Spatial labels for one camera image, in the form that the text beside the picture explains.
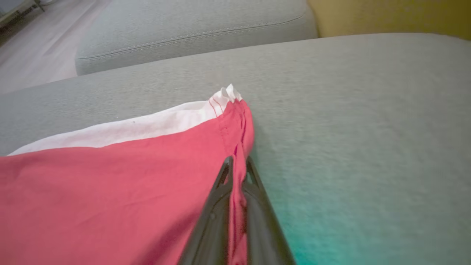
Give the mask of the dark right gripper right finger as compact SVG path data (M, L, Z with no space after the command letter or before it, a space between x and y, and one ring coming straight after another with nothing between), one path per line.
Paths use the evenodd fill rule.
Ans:
M294 265L294 256L251 157L246 161L243 194L246 199L247 264Z

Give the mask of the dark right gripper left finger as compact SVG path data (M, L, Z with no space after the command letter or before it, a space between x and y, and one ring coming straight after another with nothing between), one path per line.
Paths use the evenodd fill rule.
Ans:
M202 213L179 258L179 265L228 263L229 200L233 189L233 158L222 163Z

